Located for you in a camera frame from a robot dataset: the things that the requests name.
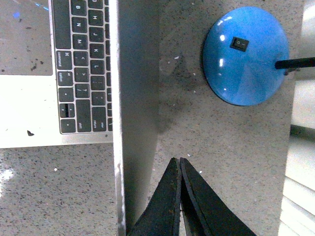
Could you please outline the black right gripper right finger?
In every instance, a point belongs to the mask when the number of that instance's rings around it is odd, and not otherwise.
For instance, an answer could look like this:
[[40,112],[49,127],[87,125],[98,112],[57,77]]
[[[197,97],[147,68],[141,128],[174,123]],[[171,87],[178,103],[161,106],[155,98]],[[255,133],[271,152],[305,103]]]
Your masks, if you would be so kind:
[[220,199],[206,180],[186,159],[182,172],[181,206],[188,236],[254,236]]

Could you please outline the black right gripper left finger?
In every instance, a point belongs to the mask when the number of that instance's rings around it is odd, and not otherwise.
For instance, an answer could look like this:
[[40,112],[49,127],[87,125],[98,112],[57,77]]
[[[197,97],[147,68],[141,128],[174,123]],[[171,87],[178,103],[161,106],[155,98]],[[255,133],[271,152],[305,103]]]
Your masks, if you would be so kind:
[[182,172],[171,158],[146,209],[129,236],[178,236],[180,226]]

